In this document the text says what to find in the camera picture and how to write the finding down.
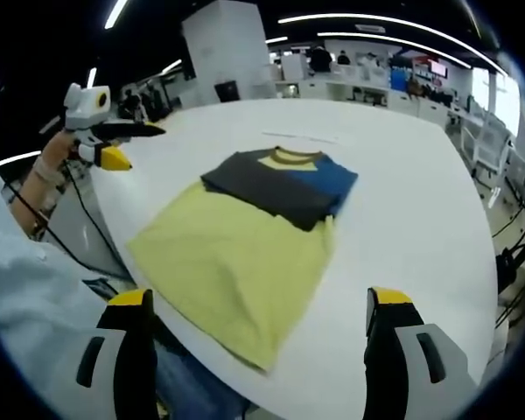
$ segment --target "yellow t-shirt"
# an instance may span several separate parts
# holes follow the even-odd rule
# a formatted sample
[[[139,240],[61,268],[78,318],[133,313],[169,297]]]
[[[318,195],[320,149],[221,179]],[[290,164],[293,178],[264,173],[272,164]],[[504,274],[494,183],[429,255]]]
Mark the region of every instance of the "yellow t-shirt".
[[[167,301],[232,353],[268,370],[332,252],[333,217],[304,232],[201,182],[128,244]]]

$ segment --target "office desk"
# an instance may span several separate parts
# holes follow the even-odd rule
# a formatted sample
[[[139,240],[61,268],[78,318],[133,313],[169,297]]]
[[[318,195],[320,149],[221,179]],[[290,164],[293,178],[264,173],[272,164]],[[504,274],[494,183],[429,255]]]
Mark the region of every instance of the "office desk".
[[[301,99],[194,108],[164,127],[164,136],[122,146],[131,171],[92,172],[109,232],[143,287],[149,283],[125,244],[234,151],[277,144],[321,150],[360,175],[336,220],[325,275],[267,374],[245,366],[154,294],[160,318],[215,375],[285,419],[361,418],[366,297],[379,285],[411,296],[425,322],[465,351],[480,382],[494,336],[494,248],[474,184],[439,127],[358,104]]]
[[[321,74],[318,76],[315,76],[310,79],[304,79],[304,80],[276,80],[275,81],[277,86],[281,85],[297,85],[299,87],[299,93],[300,97],[302,99],[325,99],[325,100],[331,100],[331,101],[345,101],[349,96],[352,95],[352,88],[361,88],[363,90],[367,91],[374,91],[378,94],[384,94],[387,98],[387,108],[391,109],[395,112],[402,112],[406,115],[412,115],[419,117],[418,112],[418,103],[414,101],[409,101],[408,107],[402,107],[400,106],[400,102],[395,100],[395,103],[391,104],[393,99],[391,98],[398,98],[399,96],[408,96],[401,91],[393,90],[390,87],[382,86],[380,84],[374,84],[369,82],[364,82],[361,80],[356,79],[342,79],[339,76],[332,75],[326,75]],[[305,89],[305,98],[302,93],[302,87],[307,87],[310,85],[315,85],[316,88],[314,89],[314,92],[311,92],[311,89]],[[330,89],[330,87],[346,87],[346,98],[343,100],[340,100],[338,97],[335,97],[335,94]],[[442,107],[444,109],[447,109],[449,116],[459,116],[462,119],[465,119],[467,121],[470,121],[479,127],[482,127],[484,124],[482,118],[478,118],[475,115],[471,115],[464,111],[462,108],[455,109],[454,107],[447,108],[443,104],[436,104],[436,106]]]

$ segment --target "person's hand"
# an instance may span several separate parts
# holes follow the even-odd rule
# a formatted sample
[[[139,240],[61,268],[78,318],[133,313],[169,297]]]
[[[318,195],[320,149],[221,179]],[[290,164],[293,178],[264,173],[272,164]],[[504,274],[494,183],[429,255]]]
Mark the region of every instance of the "person's hand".
[[[46,144],[41,157],[51,169],[59,169],[62,162],[68,158],[70,150],[74,147],[75,139],[74,133],[64,130],[59,131]]]

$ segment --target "window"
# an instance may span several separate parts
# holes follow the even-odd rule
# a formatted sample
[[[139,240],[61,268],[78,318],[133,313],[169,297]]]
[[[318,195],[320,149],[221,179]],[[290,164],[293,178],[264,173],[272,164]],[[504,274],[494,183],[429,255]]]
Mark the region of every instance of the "window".
[[[488,70],[477,67],[472,70],[472,97],[485,111],[488,111],[489,83],[490,75]]]
[[[519,86],[511,77],[496,74],[496,116],[517,136],[520,115]]]

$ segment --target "ceiling light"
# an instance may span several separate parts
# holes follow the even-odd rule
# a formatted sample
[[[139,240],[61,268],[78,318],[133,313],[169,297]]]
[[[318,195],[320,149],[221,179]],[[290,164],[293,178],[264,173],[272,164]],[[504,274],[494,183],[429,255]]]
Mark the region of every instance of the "ceiling light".
[[[94,67],[89,71],[89,76],[87,77],[87,88],[92,88],[94,86],[96,73],[97,73],[97,67]]]
[[[409,22],[408,20],[402,20],[397,19],[394,17],[385,17],[385,16],[376,16],[376,15],[366,15],[362,13],[322,13],[318,15],[306,15],[306,16],[297,16],[297,17],[288,17],[286,19],[280,19],[278,21],[279,24],[288,24],[290,22],[299,22],[302,20],[310,20],[310,19],[323,19],[323,18],[356,18],[356,19],[372,19],[372,20],[381,20],[383,22],[391,22],[394,24],[400,24],[400,25],[407,25],[412,26],[417,29],[421,29],[423,31],[427,31],[429,33],[433,33],[435,35],[438,35],[439,37],[445,38],[450,40],[451,42],[457,44],[458,46],[462,46],[466,50],[470,51],[471,53],[475,54],[477,57],[483,59],[486,63],[490,64],[492,67],[494,67],[498,72],[502,73],[503,75],[507,76],[508,74],[506,71],[498,66],[493,60],[488,58],[485,54],[478,51],[477,49],[471,47],[468,44],[465,44],[463,41],[459,41],[458,39],[447,35],[446,33],[443,33],[441,31],[437,31],[435,29],[432,29],[428,26],[424,26],[423,24],[415,24],[414,22]]]
[[[60,116],[56,115],[51,121],[49,121],[47,124],[43,126],[42,129],[38,131],[39,134],[45,134],[48,130],[50,130],[54,124],[56,124],[58,121],[60,121]]]
[[[123,11],[124,6],[129,0],[117,0],[115,7],[111,11],[111,14],[108,15],[107,23],[105,24],[105,29],[111,29],[115,26],[116,20],[119,18],[119,15]]]
[[[379,26],[378,24],[355,24],[356,29],[360,32],[370,32],[370,33],[385,33],[387,30]]]
[[[282,42],[282,41],[287,41],[287,40],[288,40],[288,37],[280,37],[280,38],[267,39],[266,43],[274,44],[275,42]]]
[[[440,57],[444,57],[448,60],[454,61],[457,64],[465,68],[472,68],[469,64],[466,64],[464,61],[461,61],[460,59],[457,59],[453,57],[452,55],[446,54],[445,52],[441,52],[433,48],[429,48],[426,45],[418,44],[416,42],[406,41],[404,39],[385,37],[383,35],[374,35],[371,33],[357,33],[357,32],[320,32],[317,35],[320,37],[356,37],[356,38],[381,39],[384,41],[396,42],[397,44],[415,46],[416,48],[420,48],[421,50],[429,51],[430,53],[434,53],[434,54],[439,55]]]
[[[474,29],[476,30],[477,35],[479,36],[479,38],[482,38],[482,35],[480,34],[479,24],[476,21],[476,17],[474,17],[474,13],[473,13],[473,10],[471,9],[471,6],[469,6],[469,3],[466,0],[461,0],[460,2],[461,2],[461,5],[463,6],[463,9],[465,9],[466,11],[466,14],[471,19],[471,22],[474,25]]]
[[[37,156],[40,154],[41,154],[41,150],[35,150],[35,151],[30,151],[29,153],[24,153],[23,155],[8,157],[7,159],[0,160],[0,166],[10,164],[11,162],[15,162],[17,160],[31,158],[33,156]]]
[[[178,59],[177,61],[175,61],[174,63],[171,63],[169,66],[167,66],[166,68],[164,68],[162,71],[161,71],[161,74],[166,74],[167,72],[169,72],[170,70],[172,70],[173,68],[175,68],[176,66],[178,66],[179,64],[181,64],[183,62],[182,59]]]

